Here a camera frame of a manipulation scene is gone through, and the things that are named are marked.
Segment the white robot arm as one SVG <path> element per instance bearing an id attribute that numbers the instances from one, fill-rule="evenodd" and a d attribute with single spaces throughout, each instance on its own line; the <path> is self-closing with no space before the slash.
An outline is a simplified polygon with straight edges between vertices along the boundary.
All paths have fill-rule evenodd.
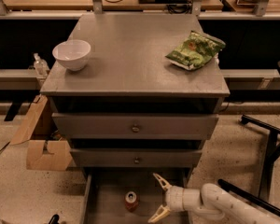
<path id="1" fill-rule="evenodd" d="M 211 220 L 221 220 L 228 214 L 240 224 L 280 224 L 280 219 L 233 197 L 218 185 L 207 183 L 200 189 L 186 189 L 171 185 L 157 173 L 153 176 L 165 191 L 165 204 L 157 209 L 149 223 L 156 223 L 172 212 L 190 211 Z"/>

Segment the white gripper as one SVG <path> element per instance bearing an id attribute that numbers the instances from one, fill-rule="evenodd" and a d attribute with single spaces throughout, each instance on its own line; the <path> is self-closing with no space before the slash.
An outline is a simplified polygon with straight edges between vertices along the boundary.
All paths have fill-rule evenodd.
<path id="1" fill-rule="evenodd" d="M 201 194 L 198 189 L 184 189 L 178 186 L 172 186 L 161 175 L 154 173 L 153 176 L 159 182 L 165 192 L 165 202 L 167 206 L 161 205 L 155 214 L 148 220 L 148 223 L 156 223 L 167 217 L 171 211 L 193 211 L 201 206 Z"/>

